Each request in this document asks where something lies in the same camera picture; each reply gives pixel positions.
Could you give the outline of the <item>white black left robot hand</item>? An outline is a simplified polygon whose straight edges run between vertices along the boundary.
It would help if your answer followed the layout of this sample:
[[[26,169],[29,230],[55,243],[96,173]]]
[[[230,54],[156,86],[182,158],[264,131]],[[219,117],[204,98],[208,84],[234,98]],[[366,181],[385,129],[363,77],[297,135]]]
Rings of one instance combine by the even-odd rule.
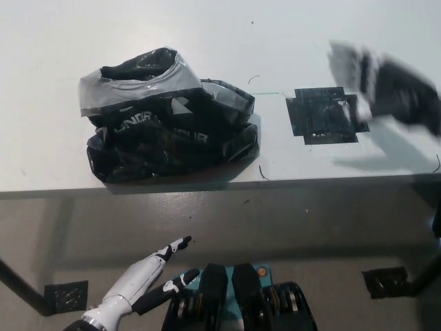
[[[165,264],[192,240],[186,236],[132,264],[110,288],[97,307],[87,310],[81,320],[95,330],[117,330],[122,317],[133,312],[142,315],[180,294],[199,274],[191,269],[152,288]]]

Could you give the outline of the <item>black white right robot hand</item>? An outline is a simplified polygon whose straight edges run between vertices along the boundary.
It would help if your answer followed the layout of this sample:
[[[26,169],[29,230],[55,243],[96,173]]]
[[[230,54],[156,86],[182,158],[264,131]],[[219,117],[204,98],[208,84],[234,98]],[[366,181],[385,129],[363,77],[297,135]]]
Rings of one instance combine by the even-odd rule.
[[[360,96],[359,121],[392,116],[440,137],[440,94],[430,80],[387,54],[342,41],[329,46],[335,82]]]

